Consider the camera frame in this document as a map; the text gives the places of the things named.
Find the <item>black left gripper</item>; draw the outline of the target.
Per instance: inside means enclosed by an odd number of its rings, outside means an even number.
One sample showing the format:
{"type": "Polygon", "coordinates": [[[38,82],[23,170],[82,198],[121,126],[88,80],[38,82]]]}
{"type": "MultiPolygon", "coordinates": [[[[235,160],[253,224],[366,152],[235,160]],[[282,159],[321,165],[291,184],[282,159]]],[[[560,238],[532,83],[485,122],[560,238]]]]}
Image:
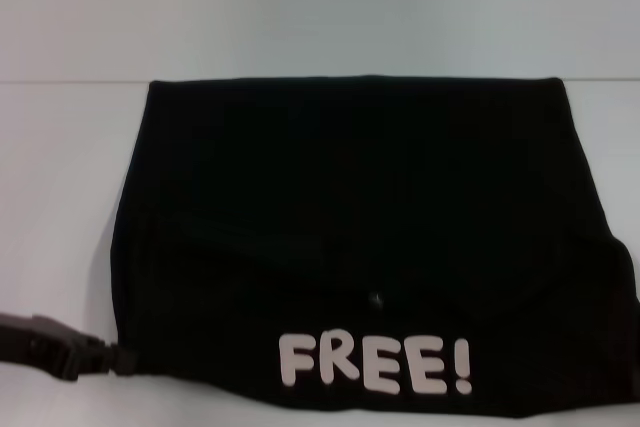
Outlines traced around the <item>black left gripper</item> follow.
{"type": "Polygon", "coordinates": [[[84,337],[53,319],[0,313],[0,363],[41,370],[64,381],[79,375],[133,376],[138,355],[118,344],[84,337]]]}

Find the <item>black shirt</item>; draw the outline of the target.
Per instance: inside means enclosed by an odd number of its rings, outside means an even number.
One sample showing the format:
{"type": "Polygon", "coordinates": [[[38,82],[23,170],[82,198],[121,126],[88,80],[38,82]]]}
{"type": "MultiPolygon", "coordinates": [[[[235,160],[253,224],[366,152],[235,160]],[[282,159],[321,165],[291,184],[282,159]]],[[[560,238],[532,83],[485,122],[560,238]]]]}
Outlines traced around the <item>black shirt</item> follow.
{"type": "Polygon", "coordinates": [[[640,301],[563,83],[153,82],[111,246],[138,375],[499,417],[640,401],[640,301]]]}

